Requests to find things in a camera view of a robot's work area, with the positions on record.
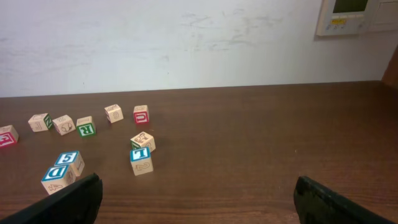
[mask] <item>display screen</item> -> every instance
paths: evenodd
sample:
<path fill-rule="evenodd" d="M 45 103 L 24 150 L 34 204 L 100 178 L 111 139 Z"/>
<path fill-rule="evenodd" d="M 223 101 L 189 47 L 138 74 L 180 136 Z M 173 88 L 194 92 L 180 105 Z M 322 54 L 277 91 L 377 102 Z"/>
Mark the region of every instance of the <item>display screen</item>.
<path fill-rule="evenodd" d="M 336 0 L 333 13 L 363 12 L 367 3 L 368 0 Z"/>

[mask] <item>yellow label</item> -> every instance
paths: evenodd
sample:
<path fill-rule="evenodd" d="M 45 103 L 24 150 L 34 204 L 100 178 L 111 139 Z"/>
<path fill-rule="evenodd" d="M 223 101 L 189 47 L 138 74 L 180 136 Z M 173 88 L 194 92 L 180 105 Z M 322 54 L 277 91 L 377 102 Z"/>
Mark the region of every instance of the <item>yellow label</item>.
<path fill-rule="evenodd" d="M 330 24 L 333 25 L 342 25 L 342 24 L 346 24 L 347 20 L 346 19 L 332 19 Z"/>

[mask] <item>pink block face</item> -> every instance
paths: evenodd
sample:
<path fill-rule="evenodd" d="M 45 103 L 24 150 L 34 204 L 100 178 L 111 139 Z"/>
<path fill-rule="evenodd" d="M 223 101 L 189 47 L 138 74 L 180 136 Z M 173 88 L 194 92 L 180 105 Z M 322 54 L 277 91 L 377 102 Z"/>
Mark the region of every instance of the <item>pink block face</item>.
<path fill-rule="evenodd" d="M 0 147 L 17 144 L 11 133 L 0 134 Z"/>
<path fill-rule="evenodd" d="M 148 114 L 145 111 L 135 112 L 134 119 L 136 120 L 136 124 L 143 124 L 149 122 Z"/>

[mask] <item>toy block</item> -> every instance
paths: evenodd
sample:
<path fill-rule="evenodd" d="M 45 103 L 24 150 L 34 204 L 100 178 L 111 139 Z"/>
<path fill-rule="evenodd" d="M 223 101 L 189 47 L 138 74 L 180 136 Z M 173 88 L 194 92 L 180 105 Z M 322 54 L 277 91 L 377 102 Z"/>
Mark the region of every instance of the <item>toy block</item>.
<path fill-rule="evenodd" d="M 35 114 L 28 120 L 28 123 L 34 132 L 47 131 L 52 128 L 52 119 L 48 113 Z"/>
<path fill-rule="evenodd" d="M 92 116 L 77 119 L 76 127 L 80 137 L 82 138 L 93 136 L 96 133 Z"/>
<path fill-rule="evenodd" d="M 154 171 L 148 147 L 131 150 L 130 162 L 134 175 L 141 175 Z"/>
<path fill-rule="evenodd" d="M 105 113 L 110 123 L 115 123 L 123 119 L 122 108 L 119 105 L 107 106 Z"/>
<path fill-rule="evenodd" d="M 17 144 L 19 135 L 13 125 L 0 128 L 0 148 Z"/>
<path fill-rule="evenodd" d="M 63 115 L 57 119 L 53 120 L 55 129 L 60 133 L 60 135 L 68 134 L 76 130 L 73 120 L 68 115 Z"/>
<path fill-rule="evenodd" d="M 142 147 L 148 147 L 152 152 L 155 150 L 155 139 L 148 133 L 141 132 L 138 135 L 134 136 L 131 141 L 131 146 L 133 149 L 140 149 Z"/>
<path fill-rule="evenodd" d="M 72 151 L 61 153 L 54 165 L 69 165 L 75 176 L 79 177 L 81 172 L 83 172 L 85 162 L 83 161 L 79 151 Z"/>
<path fill-rule="evenodd" d="M 136 124 L 144 124 L 149 122 L 149 109 L 147 105 L 134 107 L 134 120 Z"/>
<path fill-rule="evenodd" d="M 64 165 L 50 167 L 42 179 L 42 184 L 49 195 L 51 195 L 74 183 L 75 180 L 76 176 L 70 166 Z"/>

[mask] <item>white wall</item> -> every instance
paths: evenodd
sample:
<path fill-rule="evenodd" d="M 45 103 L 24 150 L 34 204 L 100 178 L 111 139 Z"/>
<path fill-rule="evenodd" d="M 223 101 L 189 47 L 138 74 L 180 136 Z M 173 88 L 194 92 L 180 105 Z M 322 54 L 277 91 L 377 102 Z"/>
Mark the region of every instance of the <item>white wall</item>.
<path fill-rule="evenodd" d="M 318 39 L 320 0 L 2 0 L 0 96 L 380 80 L 397 32 Z"/>

